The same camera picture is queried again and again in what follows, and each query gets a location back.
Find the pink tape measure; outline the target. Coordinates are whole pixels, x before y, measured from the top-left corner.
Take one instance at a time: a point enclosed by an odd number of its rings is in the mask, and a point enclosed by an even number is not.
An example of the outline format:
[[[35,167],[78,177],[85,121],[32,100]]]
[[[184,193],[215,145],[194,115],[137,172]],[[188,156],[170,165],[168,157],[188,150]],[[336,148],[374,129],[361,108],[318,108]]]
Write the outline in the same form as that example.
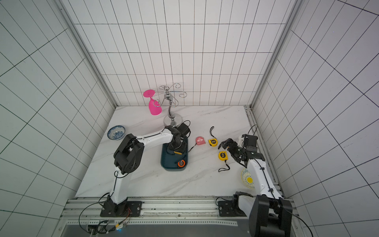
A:
[[[199,136],[195,139],[195,144],[188,150],[188,152],[190,152],[195,146],[201,146],[204,144],[205,144],[204,138]]]

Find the teal plastic storage box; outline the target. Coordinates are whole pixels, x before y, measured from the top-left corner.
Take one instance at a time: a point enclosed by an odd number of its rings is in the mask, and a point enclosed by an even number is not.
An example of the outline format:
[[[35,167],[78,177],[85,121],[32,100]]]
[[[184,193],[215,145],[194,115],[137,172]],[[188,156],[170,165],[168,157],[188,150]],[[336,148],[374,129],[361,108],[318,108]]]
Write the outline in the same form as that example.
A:
[[[186,166],[188,164],[188,145],[182,155],[174,154],[172,150],[168,149],[168,144],[163,144],[161,150],[160,164],[166,171],[182,171],[186,168],[178,168],[177,162],[180,160],[186,161]]]

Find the orange black tape measure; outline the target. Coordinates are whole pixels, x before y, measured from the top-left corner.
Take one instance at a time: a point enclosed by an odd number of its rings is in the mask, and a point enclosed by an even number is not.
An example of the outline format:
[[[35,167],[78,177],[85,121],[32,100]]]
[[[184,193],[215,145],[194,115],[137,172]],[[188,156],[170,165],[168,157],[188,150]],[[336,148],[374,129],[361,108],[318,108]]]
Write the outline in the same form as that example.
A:
[[[186,161],[185,160],[180,160],[177,162],[178,168],[184,168],[186,166]]]

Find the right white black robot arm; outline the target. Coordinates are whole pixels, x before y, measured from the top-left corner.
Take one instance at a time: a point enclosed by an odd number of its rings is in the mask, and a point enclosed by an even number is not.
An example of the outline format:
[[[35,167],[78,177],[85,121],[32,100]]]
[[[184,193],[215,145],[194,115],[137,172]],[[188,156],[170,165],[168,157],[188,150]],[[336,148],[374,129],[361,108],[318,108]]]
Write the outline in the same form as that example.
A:
[[[235,193],[233,207],[248,217],[252,237],[289,237],[293,207],[275,188],[264,155],[258,152],[257,141],[257,136],[244,134],[238,142],[229,138],[219,145],[248,170],[256,191],[255,195]]]

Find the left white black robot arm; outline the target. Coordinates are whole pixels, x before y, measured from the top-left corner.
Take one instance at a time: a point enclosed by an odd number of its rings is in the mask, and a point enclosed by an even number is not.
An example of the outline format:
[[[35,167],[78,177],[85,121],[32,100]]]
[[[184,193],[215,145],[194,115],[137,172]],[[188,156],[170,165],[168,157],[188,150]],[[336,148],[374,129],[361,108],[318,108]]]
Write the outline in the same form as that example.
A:
[[[162,145],[159,155],[164,169],[185,169],[189,158],[189,134],[190,128],[185,123],[179,126],[168,125],[162,131],[142,136],[127,134],[114,153],[114,187],[107,202],[119,206],[127,200],[125,183],[128,175],[139,167],[143,153],[151,148]]]

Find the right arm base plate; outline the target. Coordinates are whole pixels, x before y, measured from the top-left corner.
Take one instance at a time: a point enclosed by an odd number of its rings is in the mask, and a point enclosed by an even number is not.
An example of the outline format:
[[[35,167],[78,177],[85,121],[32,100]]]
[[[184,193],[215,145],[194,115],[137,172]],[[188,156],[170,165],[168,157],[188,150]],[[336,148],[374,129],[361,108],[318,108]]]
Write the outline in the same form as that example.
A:
[[[246,217],[246,214],[229,200],[217,200],[220,217]]]

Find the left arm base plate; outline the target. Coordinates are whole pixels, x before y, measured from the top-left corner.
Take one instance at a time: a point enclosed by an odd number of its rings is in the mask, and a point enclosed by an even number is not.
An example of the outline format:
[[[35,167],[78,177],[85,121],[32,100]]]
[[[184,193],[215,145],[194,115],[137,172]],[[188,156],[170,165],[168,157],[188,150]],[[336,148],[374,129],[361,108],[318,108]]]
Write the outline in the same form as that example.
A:
[[[124,201],[120,204],[107,200],[103,204],[100,216],[112,218],[139,217],[142,209],[141,201]]]

